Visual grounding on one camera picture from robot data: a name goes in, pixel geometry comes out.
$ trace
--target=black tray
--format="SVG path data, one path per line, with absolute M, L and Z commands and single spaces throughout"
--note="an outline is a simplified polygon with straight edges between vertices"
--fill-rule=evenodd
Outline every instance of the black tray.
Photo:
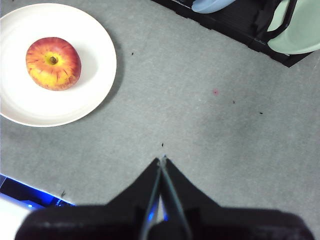
M 236 0 L 220 11 L 202 14 L 192 11 L 194 0 L 152 0 L 175 11 L 178 15 L 192 19 L 200 25 L 216 30 L 249 48 L 262 52 L 287 67 L 304 59 L 311 52 L 304 54 L 283 54 L 273 51 L 267 44 L 290 24 L 297 0 L 291 0 L 281 27 L 267 33 L 275 9 L 281 0 Z

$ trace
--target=light blue bowl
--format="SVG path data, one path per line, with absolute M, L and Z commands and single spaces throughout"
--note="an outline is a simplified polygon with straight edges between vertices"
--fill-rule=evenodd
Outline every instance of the light blue bowl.
M 200 14 L 211 14 L 223 9 L 235 0 L 195 0 L 192 10 Z

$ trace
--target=blue light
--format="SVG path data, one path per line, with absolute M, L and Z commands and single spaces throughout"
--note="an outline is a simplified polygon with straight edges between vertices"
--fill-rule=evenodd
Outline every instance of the blue light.
M 153 217 L 154 217 L 154 212 L 150 212 L 148 216 L 148 221 L 151 221 Z

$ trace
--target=black object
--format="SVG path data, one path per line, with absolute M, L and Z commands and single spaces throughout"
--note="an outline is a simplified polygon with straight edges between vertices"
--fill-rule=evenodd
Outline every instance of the black object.
M 281 0 L 236 0 L 214 13 L 197 13 L 191 9 L 194 0 L 152 0 L 175 11 L 178 15 L 190 18 L 200 25 L 216 30 L 235 39 L 249 48 L 262 52 L 272 59 L 291 67 L 309 54 L 283 54 L 273 51 L 267 42 L 282 33 L 290 24 L 297 0 L 290 0 L 281 26 L 271 32 L 267 29 Z
M 60 198 L 50 195 L 49 193 L 32 188 L 21 182 L 18 182 L 10 177 L 0 174 L 0 193 L 5 194 L 11 198 L 21 202 L 35 203 L 40 207 L 64 207 L 73 206 L 71 203 L 63 201 Z
M 159 196 L 165 221 L 155 224 Z M 167 158 L 155 159 L 107 205 L 31 213 L 16 240 L 314 240 L 303 220 L 278 210 L 221 207 Z

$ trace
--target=apple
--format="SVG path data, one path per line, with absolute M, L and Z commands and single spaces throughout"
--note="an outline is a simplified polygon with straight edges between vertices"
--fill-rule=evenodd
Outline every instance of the apple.
M 75 48 L 59 37 L 45 37 L 35 41 L 26 52 L 26 68 L 39 86 L 66 90 L 81 74 L 81 61 Z

